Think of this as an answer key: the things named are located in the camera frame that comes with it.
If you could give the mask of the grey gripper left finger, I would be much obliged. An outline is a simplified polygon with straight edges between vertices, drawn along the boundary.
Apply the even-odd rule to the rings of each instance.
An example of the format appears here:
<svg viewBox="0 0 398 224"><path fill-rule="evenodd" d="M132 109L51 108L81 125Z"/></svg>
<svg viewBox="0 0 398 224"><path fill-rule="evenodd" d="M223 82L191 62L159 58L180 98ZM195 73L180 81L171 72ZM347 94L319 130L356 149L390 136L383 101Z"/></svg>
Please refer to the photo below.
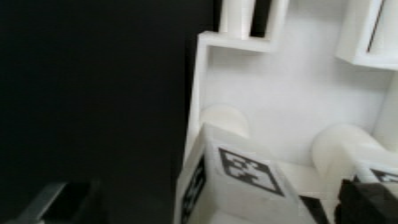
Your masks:
<svg viewBox="0 0 398 224"><path fill-rule="evenodd" d="M100 183L51 183L12 224L106 224Z"/></svg>

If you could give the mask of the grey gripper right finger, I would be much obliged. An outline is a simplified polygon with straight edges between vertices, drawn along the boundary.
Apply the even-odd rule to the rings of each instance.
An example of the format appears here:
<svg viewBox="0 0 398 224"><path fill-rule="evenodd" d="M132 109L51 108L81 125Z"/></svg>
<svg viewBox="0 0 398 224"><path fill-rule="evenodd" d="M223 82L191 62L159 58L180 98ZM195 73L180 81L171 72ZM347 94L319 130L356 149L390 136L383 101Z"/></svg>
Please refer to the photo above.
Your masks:
<svg viewBox="0 0 398 224"><path fill-rule="evenodd" d="M338 199L337 224L398 224L398 183L346 180Z"/></svg>

